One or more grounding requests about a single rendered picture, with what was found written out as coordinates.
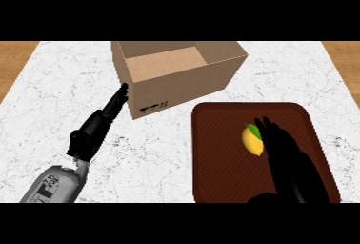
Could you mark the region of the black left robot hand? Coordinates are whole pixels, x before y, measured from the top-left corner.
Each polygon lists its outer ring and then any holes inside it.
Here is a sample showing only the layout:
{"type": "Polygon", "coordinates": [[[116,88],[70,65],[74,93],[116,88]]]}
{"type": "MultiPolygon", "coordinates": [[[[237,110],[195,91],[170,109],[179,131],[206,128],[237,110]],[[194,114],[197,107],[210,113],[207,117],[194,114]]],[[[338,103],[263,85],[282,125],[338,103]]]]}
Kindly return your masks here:
{"type": "Polygon", "coordinates": [[[95,157],[104,144],[114,119],[129,100],[129,84],[124,83],[113,95],[105,108],[96,110],[79,130],[71,133],[71,145],[67,155],[86,162],[95,157]]]}

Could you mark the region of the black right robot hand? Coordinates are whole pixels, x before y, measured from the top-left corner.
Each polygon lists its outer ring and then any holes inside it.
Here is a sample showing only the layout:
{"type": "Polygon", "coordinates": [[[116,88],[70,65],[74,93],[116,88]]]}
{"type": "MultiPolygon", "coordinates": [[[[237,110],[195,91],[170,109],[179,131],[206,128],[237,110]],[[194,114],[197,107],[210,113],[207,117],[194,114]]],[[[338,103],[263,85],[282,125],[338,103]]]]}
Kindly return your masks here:
{"type": "Polygon", "coordinates": [[[267,152],[275,193],[262,193],[250,204],[328,204],[329,196],[315,162],[294,137],[267,117],[256,119],[267,152]]]}

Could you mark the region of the yellow lemon with green leaf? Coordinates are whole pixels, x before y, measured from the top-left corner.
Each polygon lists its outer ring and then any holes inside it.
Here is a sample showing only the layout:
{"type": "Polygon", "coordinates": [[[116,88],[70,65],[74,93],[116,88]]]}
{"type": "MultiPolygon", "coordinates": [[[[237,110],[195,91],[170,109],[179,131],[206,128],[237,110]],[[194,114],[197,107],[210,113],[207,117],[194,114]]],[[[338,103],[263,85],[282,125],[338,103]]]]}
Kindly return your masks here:
{"type": "Polygon", "coordinates": [[[251,154],[262,156],[265,144],[262,140],[260,130],[257,125],[247,124],[242,131],[242,142],[251,154]]]}

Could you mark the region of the dark brown tray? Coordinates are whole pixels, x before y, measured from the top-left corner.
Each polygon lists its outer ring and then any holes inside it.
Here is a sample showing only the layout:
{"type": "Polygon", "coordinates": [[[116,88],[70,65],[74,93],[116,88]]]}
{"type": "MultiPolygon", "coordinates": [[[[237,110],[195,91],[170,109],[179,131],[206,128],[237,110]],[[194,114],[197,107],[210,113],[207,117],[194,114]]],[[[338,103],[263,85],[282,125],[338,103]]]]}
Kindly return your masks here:
{"type": "Polygon", "coordinates": [[[245,203],[276,191],[267,156],[254,155],[242,142],[245,126],[269,118],[285,129],[315,162],[329,201],[340,190],[307,110],[287,102],[204,102],[194,108],[194,195],[204,203],[245,203]]]}

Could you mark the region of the brown cardboard box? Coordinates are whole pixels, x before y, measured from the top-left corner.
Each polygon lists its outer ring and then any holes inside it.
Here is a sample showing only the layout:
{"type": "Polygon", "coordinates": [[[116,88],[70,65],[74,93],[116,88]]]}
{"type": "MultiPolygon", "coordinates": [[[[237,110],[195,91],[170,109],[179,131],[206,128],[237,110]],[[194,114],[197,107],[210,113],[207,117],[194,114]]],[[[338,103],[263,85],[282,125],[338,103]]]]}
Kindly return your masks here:
{"type": "Polygon", "coordinates": [[[113,41],[133,119],[223,90],[248,57],[237,41],[113,41]]]}

